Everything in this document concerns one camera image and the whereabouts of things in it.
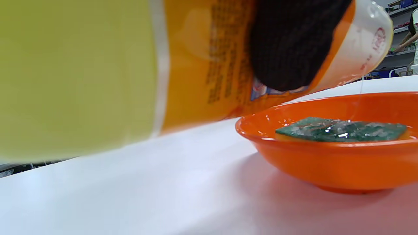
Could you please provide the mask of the person's left hand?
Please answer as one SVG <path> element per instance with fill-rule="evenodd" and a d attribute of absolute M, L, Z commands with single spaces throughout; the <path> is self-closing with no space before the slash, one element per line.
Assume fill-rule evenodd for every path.
<path fill-rule="evenodd" d="M 309 86 L 351 0 L 259 0 L 249 48 L 255 77 L 289 92 Z"/>

